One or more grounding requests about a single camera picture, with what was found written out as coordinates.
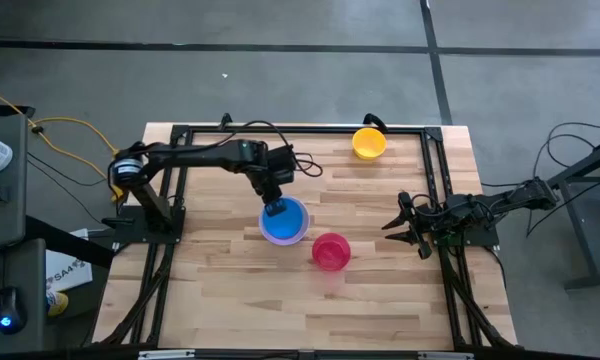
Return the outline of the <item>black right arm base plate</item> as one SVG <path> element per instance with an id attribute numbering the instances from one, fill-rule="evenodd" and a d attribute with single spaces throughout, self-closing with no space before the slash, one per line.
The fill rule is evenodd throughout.
<path id="1" fill-rule="evenodd" d="M 481 207 L 450 212 L 433 228 L 438 246 L 494 246 L 498 244 L 496 217 Z"/>

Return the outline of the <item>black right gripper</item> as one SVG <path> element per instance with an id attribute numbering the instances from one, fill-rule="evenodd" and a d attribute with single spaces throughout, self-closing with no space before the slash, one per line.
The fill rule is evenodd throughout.
<path id="1" fill-rule="evenodd" d="M 396 228 L 401 225 L 407 225 L 403 232 L 389 234 L 388 240 L 395 240 L 409 245 L 416 245 L 417 252 L 421 259 L 429 258 L 433 251 L 428 240 L 424 239 L 425 234 L 433 238 L 435 246 L 448 245 L 448 231 L 442 228 L 442 213 L 436 208 L 431 208 L 427 204 L 416 206 L 414 199 L 407 192 L 398 194 L 399 215 L 382 227 L 382 230 Z"/>

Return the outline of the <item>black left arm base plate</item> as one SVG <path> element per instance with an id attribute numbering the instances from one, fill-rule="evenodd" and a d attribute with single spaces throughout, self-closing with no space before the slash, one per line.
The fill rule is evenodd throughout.
<path id="1" fill-rule="evenodd" d="M 171 208 L 171 226 L 167 230 L 151 230 L 141 206 L 126 206 L 116 219 L 114 241 L 118 243 L 176 244 L 182 238 L 186 209 Z"/>

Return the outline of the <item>red plastic bowl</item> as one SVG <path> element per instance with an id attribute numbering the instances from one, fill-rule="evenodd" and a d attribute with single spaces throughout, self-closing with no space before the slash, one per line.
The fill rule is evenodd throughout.
<path id="1" fill-rule="evenodd" d="M 312 246 L 312 259 L 322 270 L 340 271 L 351 260 L 350 244 L 340 234 L 324 233 Z"/>

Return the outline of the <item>yellow and white cup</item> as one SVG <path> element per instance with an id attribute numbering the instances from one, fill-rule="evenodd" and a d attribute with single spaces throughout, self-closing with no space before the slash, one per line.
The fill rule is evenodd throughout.
<path id="1" fill-rule="evenodd" d="M 63 314 L 69 305 L 66 294 L 55 291 L 46 292 L 46 314 L 48 317 L 57 317 Z"/>

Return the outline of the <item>black computer mouse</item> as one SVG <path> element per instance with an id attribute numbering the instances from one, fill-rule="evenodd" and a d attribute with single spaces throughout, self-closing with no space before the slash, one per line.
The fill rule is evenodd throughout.
<path id="1" fill-rule="evenodd" d="M 27 312 L 18 289 L 7 286 L 0 289 L 0 332 L 12 335 L 20 332 L 27 323 Z"/>

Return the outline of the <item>blue plastic bowl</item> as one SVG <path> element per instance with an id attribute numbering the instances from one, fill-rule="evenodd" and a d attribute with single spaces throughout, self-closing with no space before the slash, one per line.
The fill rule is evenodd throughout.
<path id="1" fill-rule="evenodd" d="M 285 210 L 271 216 L 265 209 L 260 215 L 261 228 L 269 237 L 276 240 L 289 240 L 296 237 L 304 227 L 304 209 L 300 202 L 291 197 L 283 197 Z"/>

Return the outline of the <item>yellow plastic bowl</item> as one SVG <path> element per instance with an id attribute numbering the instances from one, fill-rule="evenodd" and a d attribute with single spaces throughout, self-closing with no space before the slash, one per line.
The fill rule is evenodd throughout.
<path id="1" fill-rule="evenodd" d="M 385 152 L 387 139 L 375 128 L 361 128 L 352 137 L 352 147 L 359 158 L 372 160 Z"/>

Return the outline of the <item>silver table bracket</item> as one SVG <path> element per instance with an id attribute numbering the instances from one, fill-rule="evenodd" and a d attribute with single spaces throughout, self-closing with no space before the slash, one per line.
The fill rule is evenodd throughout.
<path id="1" fill-rule="evenodd" d="M 196 352 L 193 349 L 151 350 L 138 353 L 137 360 L 193 360 Z"/>
<path id="2" fill-rule="evenodd" d="M 417 360 L 475 360 L 472 353 L 423 351 L 417 354 Z"/>

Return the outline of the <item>black metal side desk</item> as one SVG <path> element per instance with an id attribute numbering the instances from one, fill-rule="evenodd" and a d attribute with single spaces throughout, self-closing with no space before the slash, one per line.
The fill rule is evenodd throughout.
<path id="1" fill-rule="evenodd" d="M 600 286 L 600 146 L 548 180 L 562 196 L 588 274 L 567 281 L 564 289 Z"/>

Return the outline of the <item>white printed cardboard box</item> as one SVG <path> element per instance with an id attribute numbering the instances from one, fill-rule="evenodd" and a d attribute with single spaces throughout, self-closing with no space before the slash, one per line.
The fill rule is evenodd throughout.
<path id="1" fill-rule="evenodd" d="M 47 291 L 62 292 L 93 281 L 90 263 L 52 250 L 45 252 L 45 261 Z"/>

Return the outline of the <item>black cart strut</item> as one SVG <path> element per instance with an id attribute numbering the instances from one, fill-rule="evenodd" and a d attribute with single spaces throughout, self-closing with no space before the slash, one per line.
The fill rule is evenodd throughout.
<path id="1" fill-rule="evenodd" d="M 109 269 L 114 252 L 97 243 L 74 236 L 39 219 L 26 216 L 23 240 L 43 239 L 46 249 L 73 256 L 92 265 Z"/>

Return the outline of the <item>large black frame clamp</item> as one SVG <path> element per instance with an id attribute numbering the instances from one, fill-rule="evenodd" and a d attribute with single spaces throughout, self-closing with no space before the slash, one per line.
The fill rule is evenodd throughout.
<path id="1" fill-rule="evenodd" d="M 388 132 L 388 128 L 387 128 L 386 124 L 378 116 L 376 116 L 373 113 L 367 113 L 363 118 L 362 124 L 369 125 L 369 126 L 373 125 L 382 133 Z"/>

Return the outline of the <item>black aluminium table frame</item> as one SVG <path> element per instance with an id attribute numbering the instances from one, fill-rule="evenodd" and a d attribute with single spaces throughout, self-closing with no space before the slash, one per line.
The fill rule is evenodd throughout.
<path id="1" fill-rule="evenodd" d="M 430 136 L 400 126 L 381 157 L 364 161 L 353 153 L 353 132 L 346 125 L 248 130 L 271 147 L 290 142 L 324 170 L 298 174 L 283 189 L 310 216 L 307 234 L 291 246 L 261 235 L 262 203 L 243 176 L 213 168 L 156 176 L 155 185 L 183 196 L 186 220 L 167 288 L 149 301 L 142 339 L 161 348 L 451 349 L 438 257 L 421 259 L 382 227 L 396 216 L 400 191 L 444 191 L 439 148 L 454 191 L 479 191 L 469 133 L 443 127 Z M 312 259 L 324 233 L 350 244 L 351 260 L 340 271 Z"/>

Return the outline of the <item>large white bowl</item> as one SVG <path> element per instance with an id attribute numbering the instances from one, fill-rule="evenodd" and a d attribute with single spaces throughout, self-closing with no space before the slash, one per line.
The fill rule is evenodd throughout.
<path id="1" fill-rule="evenodd" d="M 273 244 L 279 245 L 279 246 L 290 246 L 290 245 L 294 245 L 294 244 L 300 242 L 305 237 L 305 235 L 307 234 L 309 226 L 310 226 L 310 216 L 309 216 L 309 213 L 308 213 L 308 210 L 307 210 L 306 206 L 300 200 L 298 200 L 298 199 L 296 199 L 296 200 L 298 202 L 300 202 L 302 204 L 302 206 L 303 206 L 303 209 L 304 209 L 304 220 L 305 220 L 305 222 L 304 222 L 304 227 L 301 230 L 301 232 L 296 237 L 294 237 L 292 239 L 289 239 L 289 240 L 276 240 L 276 239 L 273 239 L 273 238 L 269 237 L 268 235 L 266 235 L 264 233 L 263 229 L 261 228 L 261 223 L 260 223 L 260 215 L 261 215 L 261 213 L 260 213 L 260 215 L 259 215 L 259 229 L 260 229 L 260 232 L 263 235 L 263 237 L 267 241 L 269 241 L 270 243 L 273 243 Z"/>

